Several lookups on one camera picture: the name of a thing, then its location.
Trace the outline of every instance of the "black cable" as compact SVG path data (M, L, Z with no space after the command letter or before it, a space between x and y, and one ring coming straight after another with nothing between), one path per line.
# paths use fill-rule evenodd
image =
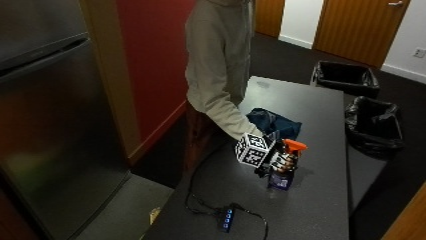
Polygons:
M196 167L195 172L192 173L191 180L190 180L190 186L188 186L188 193L187 193L187 197L186 197L186 208L195 214L203 214L203 215L210 215L210 216L214 216L214 217L219 217L220 208L215 208L210 204L207 204L206 201L200 197L198 197L198 195L192 192L194 181L195 181L196 175L199 173L199 170L200 170L202 166L208 162L207 160L211 158L214 153L215 153L215 151L212 151L208 154L208 156L204 158L204 160L202 161L202 163ZM198 202L199 202L199 204L202 206L210 208L215 212L206 212L206 211L202 211L199 209L195 209L195 208L190 207L190 205L188 205L190 196L192 196L198 200Z
M239 203L232 203L231 204L232 207L235 207L236 209L247 212L248 214L252 214L253 216L261 218L264 220L264 223L265 223L265 235L264 235L264 240L267 240L268 238L268 232L269 232L269 227L268 227L268 221L267 219L259 214L259 213L255 213L252 211L249 211L248 209L245 209Z
M188 193L187 193L187 197L186 197L186 208L194 213L194 214L203 214L203 215L208 215L208 216L214 216L216 219L219 219L219 214L222 213L222 208L215 208L212 207L210 204L206 203L206 201L198 197L198 195L192 192L192 188L194 188L194 182L195 182L195 178L196 178L196 175L199 173L199 169L202 168L202 166L208 162L207 160L211 158L211 156L214 155L215 151L212 151L208 156L204 158L204 160L202 161L202 163L199 164L199 166L196 167L195 169L195 172L192 173L192 176L191 176L191 180L190 180L190 186L188 186ZM210 208L211 210L214 210L214 212L206 212L206 211L202 211L196 208L192 208L190 207L188 205L188 200L190 200L190 196L194 197L199 204L207 208ZM268 238L268 232L269 232L269 227L268 227L268 222L267 222L267 219L259 214L259 213L253 213L251 212L248 209L245 209L240 204L237 203L232 203L231 204L232 207L235 207L236 209L247 212L248 214L261 218L264 220L264 223L265 223L265 235L264 235L264 240L267 240Z

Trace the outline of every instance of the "gray floor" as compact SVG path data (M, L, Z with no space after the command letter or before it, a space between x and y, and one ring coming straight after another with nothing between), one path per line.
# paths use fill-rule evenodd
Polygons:
M78 240L139 240L150 228L150 213L163 207L174 189L132 175Z

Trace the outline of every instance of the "blue cloth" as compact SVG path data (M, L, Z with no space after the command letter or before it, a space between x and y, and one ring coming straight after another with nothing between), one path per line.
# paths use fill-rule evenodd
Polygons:
M255 108L248 114L248 118L257 126L259 130L261 130L273 140L296 140L303 123L293 122L291 119L263 108Z

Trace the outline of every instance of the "fiducial marker cube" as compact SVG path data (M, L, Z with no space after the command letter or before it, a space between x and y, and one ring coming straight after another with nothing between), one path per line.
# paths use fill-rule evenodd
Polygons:
M263 137L245 133L236 146L239 162L259 167L269 153L269 146Z

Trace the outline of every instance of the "hand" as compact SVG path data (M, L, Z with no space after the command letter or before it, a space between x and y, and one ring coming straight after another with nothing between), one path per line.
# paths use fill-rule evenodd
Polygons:
M297 160L299 156L277 152L272 158L271 166L279 172L293 171L297 169Z

